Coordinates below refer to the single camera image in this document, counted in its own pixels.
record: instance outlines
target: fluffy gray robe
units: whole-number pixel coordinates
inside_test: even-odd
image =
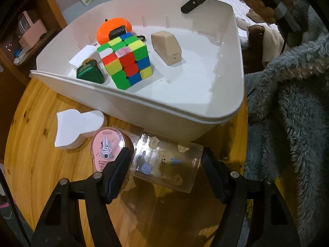
[[[329,161],[329,35],[305,0],[293,0],[302,33],[258,73],[245,76],[248,147],[244,176],[275,179],[289,162],[299,175],[298,232],[307,246],[323,222]]]

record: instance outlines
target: red cube tile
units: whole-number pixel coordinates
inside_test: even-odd
[[[133,63],[132,65],[123,68],[124,72],[126,73],[127,77],[131,77],[132,75],[138,72],[137,63]]]
[[[135,63],[134,53],[133,52],[128,53],[128,54],[124,55],[123,57],[120,57],[119,60],[123,67],[128,67]]]
[[[103,61],[104,66],[106,66],[106,65],[110,64],[111,62],[113,62],[116,59],[118,59],[118,57],[116,56],[115,53],[112,53],[112,54],[108,55],[107,57],[104,57],[102,59],[102,61]]]

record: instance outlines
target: clear plastic case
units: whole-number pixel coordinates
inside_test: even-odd
[[[157,185],[190,193],[202,152],[201,145],[178,143],[143,131],[137,142],[129,173]]]

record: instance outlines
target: white plastic bin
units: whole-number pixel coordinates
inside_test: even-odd
[[[94,7],[63,29],[37,57],[37,77],[56,92],[94,109],[176,140],[192,141],[232,118],[243,96],[243,65],[233,9],[208,0],[189,14],[188,0],[114,0]],[[126,91],[109,75],[104,84],[75,77],[69,64],[93,45],[105,19],[123,17],[146,37],[153,75]],[[167,30],[182,48],[182,61],[167,66],[150,35]]]

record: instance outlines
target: metal screw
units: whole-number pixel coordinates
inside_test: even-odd
[[[96,172],[96,173],[93,174],[93,178],[98,179],[98,178],[101,178],[102,175],[103,174],[101,172]]]
[[[231,172],[231,177],[238,178],[239,176],[240,176],[240,174],[238,172],[236,172],[236,171]]]
[[[62,178],[61,180],[60,180],[60,185],[66,185],[67,184],[67,179],[66,178]]]
[[[266,177],[265,182],[270,185],[273,183],[273,180],[270,177]]]

